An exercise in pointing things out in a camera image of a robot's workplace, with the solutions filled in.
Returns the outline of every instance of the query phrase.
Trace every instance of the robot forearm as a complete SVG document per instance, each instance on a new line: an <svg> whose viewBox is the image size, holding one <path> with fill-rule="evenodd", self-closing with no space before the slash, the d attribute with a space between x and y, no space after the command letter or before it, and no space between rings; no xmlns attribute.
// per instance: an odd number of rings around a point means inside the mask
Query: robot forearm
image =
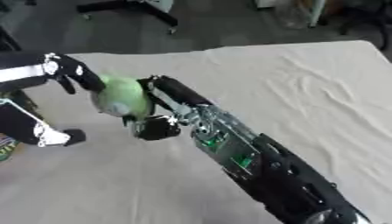
<svg viewBox="0 0 392 224"><path fill-rule="evenodd" d="M254 200L286 224L370 223L334 183L270 137L257 135L228 112L189 87L165 76L140 80L152 99L173 112L160 126L136 122L138 137L155 140L179 134L178 124L192 128L196 146ZM161 136L156 132L163 130Z"/></svg>

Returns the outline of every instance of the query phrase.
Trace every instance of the chair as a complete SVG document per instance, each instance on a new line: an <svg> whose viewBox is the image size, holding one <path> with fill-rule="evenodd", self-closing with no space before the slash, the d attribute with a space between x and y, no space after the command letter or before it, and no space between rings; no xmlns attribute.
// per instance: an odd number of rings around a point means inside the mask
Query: chair
<svg viewBox="0 0 392 224"><path fill-rule="evenodd" d="M371 24L374 25L382 37L382 44L379 46L380 50L385 51L389 48L389 33L388 24L392 24L392 17L389 16L388 11L391 6L390 0L382 0L378 3L375 10L363 10L354 8L356 18L348 21L339 28L341 35L346 35L349 30L358 25Z"/></svg>
<svg viewBox="0 0 392 224"><path fill-rule="evenodd" d="M79 13L89 13L94 11L112 11L120 9L139 9L147 14L150 14L162 22L170 26L169 33L173 34L176 31L179 21L171 16L169 13L164 12L157 7L151 5L149 2L156 2L164 0L112 0L102 3L89 3L82 4L76 7Z"/></svg>

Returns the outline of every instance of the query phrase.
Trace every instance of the table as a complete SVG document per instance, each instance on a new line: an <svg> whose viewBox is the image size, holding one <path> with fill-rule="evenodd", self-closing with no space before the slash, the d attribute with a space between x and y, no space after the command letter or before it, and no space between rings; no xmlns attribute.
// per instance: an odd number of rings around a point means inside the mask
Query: table
<svg viewBox="0 0 392 224"><path fill-rule="evenodd" d="M374 223L392 221L392 66L368 42L74 57L100 74L183 81L304 158ZM51 82L28 93L47 121L82 128L88 140L28 147L1 163L2 223L279 223L186 130L144 142L96 113L84 91L67 95Z"/></svg>

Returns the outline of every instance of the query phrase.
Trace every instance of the chair leg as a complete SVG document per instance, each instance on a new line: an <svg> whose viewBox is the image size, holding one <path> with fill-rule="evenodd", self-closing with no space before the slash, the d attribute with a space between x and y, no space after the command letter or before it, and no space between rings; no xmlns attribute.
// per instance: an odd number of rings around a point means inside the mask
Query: chair leg
<svg viewBox="0 0 392 224"><path fill-rule="evenodd" d="M175 18L172 17L169 13L166 13L164 11L161 11L154 6L150 5L149 3L146 2L133 2L136 7L142 9L146 13L160 19L164 23L167 23L170 27L176 27L179 25L179 21Z"/></svg>
<svg viewBox="0 0 392 224"><path fill-rule="evenodd" d="M389 48L389 33L387 29L387 25L382 21L374 21L373 24L380 30L382 37L382 45L380 46L381 51L385 51Z"/></svg>
<svg viewBox="0 0 392 224"><path fill-rule="evenodd" d="M93 11L112 11L126 9L128 6L129 3L127 1L114 0L101 3L80 4L76 6L76 10L79 13L89 13Z"/></svg>

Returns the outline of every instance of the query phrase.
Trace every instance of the black cover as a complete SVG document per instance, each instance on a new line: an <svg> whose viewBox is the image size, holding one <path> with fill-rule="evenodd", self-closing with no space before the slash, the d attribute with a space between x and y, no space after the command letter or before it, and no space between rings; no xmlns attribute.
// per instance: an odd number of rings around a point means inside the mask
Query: black cover
<svg viewBox="0 0 392 224"><path fill-rule="evenodd" d="M327 224L356 223L356 214L366 217L340 194L334 183L272 138L261 134L253 145L261 152L261 166L252 171L252 179L232 179L283 223L304 223L328 209L332 209L332 215Z"/></svg>

